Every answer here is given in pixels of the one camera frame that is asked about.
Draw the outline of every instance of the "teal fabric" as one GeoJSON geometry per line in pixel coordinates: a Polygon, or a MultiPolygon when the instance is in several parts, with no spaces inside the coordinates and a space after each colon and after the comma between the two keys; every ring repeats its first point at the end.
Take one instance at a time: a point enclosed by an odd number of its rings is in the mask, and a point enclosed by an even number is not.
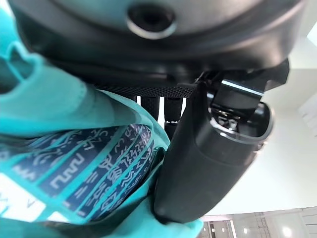
{"type": "Polygon", "coordinates": [[[108,216],[162,159],[152,137],[140,124],[0,137],[0,217],[82,225],[108,216]]]}
{"type": "MultiPolygon", "coordinates": [[[[0,135],[15,141],[65,130],[146,125],[157,148],[167,149],[164,130],[139,105],[110,92],[98,91],[76,77],[28,53],[18,41],[12,18],[0,9],[0,135]]],[[[0,219],[0,238],[112,237],[194,238],[200,221],[158,222],[151,213],[149,190],[161,162],[145,182],[104,220],[82,226],[38,224],[0,219]]]]}

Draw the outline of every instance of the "teal shirt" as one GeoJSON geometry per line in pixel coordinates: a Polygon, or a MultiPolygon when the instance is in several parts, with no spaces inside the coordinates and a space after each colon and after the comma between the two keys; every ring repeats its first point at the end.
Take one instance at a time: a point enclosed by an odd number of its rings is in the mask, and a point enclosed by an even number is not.
{"type": "MultiPolygon", "coordinates": [[[[98,91],[48,64],[40,55],[28,53],[19,42],[12,18],[2,9],[0,65],[2,140],[138,123],[151,129],[157,147],[166,150],[169,145],[164,130],[133,101],[98,91]]],[[[0,238],[195,238],[202,228],[200,221],[163,225],[151,212],[152,197],[148,192],[155,184],[161,163],[133,194],[101,221],[78,226],[0,219],[0,238]]]]}

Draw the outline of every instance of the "mesh strap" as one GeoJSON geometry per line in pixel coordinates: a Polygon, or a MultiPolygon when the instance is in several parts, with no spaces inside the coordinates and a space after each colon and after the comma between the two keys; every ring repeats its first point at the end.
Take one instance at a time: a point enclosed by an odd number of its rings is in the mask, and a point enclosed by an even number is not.
{"type": "Polygon", "coordinates": [[[164,99],[165,131],[171,140],[180,120],[182,112],[183,98],[164,99]]]}
{"type": "Polygon", "coordinates": [[[147,110],[155,120],[158,120],[159,97],[141,97],[141,106],[147,110]]]}

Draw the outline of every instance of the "circular hole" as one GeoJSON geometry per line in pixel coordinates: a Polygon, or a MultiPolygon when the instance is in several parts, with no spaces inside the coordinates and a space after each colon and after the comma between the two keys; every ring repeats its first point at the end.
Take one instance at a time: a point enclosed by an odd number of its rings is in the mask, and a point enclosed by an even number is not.
{"type": "Polygon", "coordinates": [[[158,25],[162,21],[164,21],[163,17],[160,14],[156,14],[156,13],[150,14],[149,12],[145,12],[142,17],[144,22],[153,26],[158,25]]]}
{"type": "Polygon", "coordinates": [[[154,4],[133,6],[128,11],[128,17],[136,26],[148,32],[162,32],[174,22],[171,10],[154,4]]]}

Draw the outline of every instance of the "black plastic housing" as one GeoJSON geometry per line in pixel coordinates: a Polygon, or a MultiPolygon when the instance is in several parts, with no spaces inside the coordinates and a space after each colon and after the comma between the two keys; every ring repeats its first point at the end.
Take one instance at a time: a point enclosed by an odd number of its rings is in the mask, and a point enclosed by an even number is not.
{"type": "MultiPolygon", "coordinates": [[[[243,2],[197,1],[195,7],[202,12],[206,7],[219,9],[222,17],[218,13],[214,18],[206,15],[209,21],[214,19],[212,24],[199,14],[180,17],[179,9],[193,7],[190,1],[157,1],[170,5],[179,29],[194,21],[203,26],[199,31],[185,29],[160,40],[143,39],[124,26],[122,30],[95,24],[57,2],[9,0],[23,42],[58,67],[107,89],[173,88],[194,83],[202,71],[276,66],[287,58],[295,43],[306,1],[258,0],[254,5],[246,1],[248,7],[241,7],[234,15],[234,2],[236,7],[243,2]]],[[[124,10],[120,14],[118,19],[124,21],[124,10]]]]}
{"type": "Polygon", "coordinates": [[[245,136],[254,130],[248,126],[244,133],[231,134],[208,112],[206,93],[199,85],[166,153],[154,202],[160,220],[186,223],[211,210],[248,168],[272,130],[271,112],[260,103],[259,136],[245,136]]]}

